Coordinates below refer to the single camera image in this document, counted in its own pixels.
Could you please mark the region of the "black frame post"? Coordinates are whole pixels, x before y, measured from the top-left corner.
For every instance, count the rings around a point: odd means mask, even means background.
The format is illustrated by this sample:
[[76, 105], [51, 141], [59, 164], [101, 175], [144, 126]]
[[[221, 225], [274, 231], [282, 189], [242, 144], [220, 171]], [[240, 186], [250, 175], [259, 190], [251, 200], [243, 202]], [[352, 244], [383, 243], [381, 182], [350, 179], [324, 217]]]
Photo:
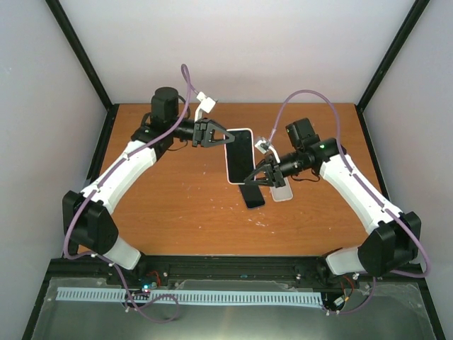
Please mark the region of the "black frame post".
[[108, 111], [113, 107], [113, 103], [105, 90], [104, 85], [98, 73], [96, 72], [83, 44], [81, 43], [76, 31], [74, 30], [69, 17], [64, 10], [63, 5], [58, 0], [45, 0], [47, 7], [56, 20], [61, 32], [66, 38], [69, 46], [79, 61], [82, 69], [84, 70], [89, 82], [91, 83], [94, 91], [100, 99], [103, 107]]
[[400, 25], [393, 40], [391, 41], [391, 44], [379, 63], [379, 66], [374, 72], [370, 82], [356, 105], [358, 113], [364, 113], [366, 107], [371, 102], [373, 96], [377, 92], [377, 89], [383, 82], [387, 72], [390, 70], [392, 64], [398, 57], [398, 54], [402, 50], [429, 3], [430, 0], [416, 0], [413, 2], [410, 10], [403, 20], [403, 23]]

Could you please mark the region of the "black left frame post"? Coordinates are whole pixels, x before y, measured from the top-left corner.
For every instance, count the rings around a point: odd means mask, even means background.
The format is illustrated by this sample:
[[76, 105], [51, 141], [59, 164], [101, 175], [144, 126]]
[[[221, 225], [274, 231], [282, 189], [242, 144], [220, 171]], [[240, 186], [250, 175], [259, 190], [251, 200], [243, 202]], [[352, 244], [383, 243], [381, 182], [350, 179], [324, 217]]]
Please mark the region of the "black left frame post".
[[64, 10], [63, 5], [58, 0], [45, 0], [47, 7], [56, 20], [61, 32], [66, 38], [69, 46], [79, 61], [82, 69], [84, 70], [89, 82], [91, 83], [94, 91], [100, 99], [103, 107], [108, 111], [113, 107], [113, 103], [105, 90], [104, 85], [98, 73], [96, 72], [83, 44], [81, 43], [76, 31], [74, 30], [69, 17]]

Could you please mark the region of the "black right frame post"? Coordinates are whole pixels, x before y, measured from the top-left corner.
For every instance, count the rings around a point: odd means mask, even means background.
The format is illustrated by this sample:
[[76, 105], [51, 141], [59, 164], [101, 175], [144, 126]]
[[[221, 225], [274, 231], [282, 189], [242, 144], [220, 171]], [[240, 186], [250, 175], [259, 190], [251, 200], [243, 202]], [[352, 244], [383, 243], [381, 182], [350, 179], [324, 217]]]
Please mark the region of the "black right frame post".
[[364, 113], [366, 107], [371, 102], [373, 96], [377, 92], [377, 89], [383, 82], [387, 72], [390, 70], [392, 64], [398, 57], [398, 54], [402, 50], [429, 3], [430, 0], [416, 0], [413, 2], [410, 10], [403, 20], [403, 23], [400, 25], [393, 40], [391, 41], [391, 44], [379, 63], [379, 66], [374, 72], [370, 82], [356, 105], [358, 113]]

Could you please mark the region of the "black smartphone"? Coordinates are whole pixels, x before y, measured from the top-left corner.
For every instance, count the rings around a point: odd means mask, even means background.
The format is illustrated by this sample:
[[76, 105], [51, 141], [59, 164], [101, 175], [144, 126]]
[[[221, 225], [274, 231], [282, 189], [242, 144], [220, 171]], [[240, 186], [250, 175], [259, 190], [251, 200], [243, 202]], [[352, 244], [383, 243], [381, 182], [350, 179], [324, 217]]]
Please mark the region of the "black smartphone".
[[248, 209], [256, 209], [265, 205], [265, 199], [258, 186], [241, 184], [239, 190]]

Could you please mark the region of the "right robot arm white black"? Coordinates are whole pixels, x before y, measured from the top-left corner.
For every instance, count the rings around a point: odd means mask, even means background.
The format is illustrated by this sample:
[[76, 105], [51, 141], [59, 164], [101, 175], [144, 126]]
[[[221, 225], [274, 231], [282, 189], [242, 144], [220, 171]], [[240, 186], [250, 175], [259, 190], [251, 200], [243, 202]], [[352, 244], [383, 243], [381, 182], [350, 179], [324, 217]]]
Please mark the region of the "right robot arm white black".
[[310, 170], [327, 181], [352, 208], [367, 238], [359, 246], [327, 253], [319, 264], [322, 276], [368, 273], [380, 277], [398, 273], [418, 255], [421, 220], [389, 202], [363, 176], [335, 138], [321, 140], [307, 118], [287, 125], [294, 151], [266, 155], [244, 179], [247, 185], [282, 188], [286, 178]]

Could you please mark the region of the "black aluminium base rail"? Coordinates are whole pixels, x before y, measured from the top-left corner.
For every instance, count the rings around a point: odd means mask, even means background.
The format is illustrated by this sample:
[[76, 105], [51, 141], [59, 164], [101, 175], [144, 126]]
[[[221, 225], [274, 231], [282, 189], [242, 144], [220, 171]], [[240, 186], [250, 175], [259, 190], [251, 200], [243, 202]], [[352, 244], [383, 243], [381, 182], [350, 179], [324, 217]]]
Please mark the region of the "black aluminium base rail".
[[[314, 291], [339, 291], [344, 276], [335, 278], [321, 266], [321, 258], [300, 257], [247, 257], [247, 256], [143, 256], [138, 269], [121, 268], [128, 287], [138, 289], [147, 283], [159, 283], [160, 288], [169, 288], [186, 280], [211, 281], [276, 281], [289, 283], [290, 287], [308, 288]], [[53, 259], [50, 261], [45, 280], [51, 278], [104, 278], [108, 284], [121, 285], [114, 268], [89, 256], [77, 260]], [[360, 273], [352, 279], [371, 282], [372, 277]]]

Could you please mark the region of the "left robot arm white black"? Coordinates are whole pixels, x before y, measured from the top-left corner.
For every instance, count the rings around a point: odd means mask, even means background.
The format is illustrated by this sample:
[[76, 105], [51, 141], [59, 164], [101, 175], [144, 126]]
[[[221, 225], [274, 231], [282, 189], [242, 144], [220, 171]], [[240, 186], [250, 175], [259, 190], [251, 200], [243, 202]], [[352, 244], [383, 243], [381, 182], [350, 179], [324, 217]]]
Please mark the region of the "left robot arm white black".
[[112, 214], [134, 182], [170, 149], [174, 140], [193, 147], [214, 147], [235, 140], [214, 120], [204, 118], [215, 106], [214, 99], [199, 92], [199, 104], [193, 118], [187, 117], [188, 106], [179, 107], [182, 96], [171, 87], [157, 89], [151, 98], [151, 110], [131, 136], [122, 154], [81, 192], [69, 191], [63, 198], [64, 246], [67, 259], [69, 244], [86, 247], [87, 254], [100, 257], [110, 265], [123, 267], [122, 276], [132, 285], [146, 280], [147, 267], [140, 263], [141, 252], [120, 235]]

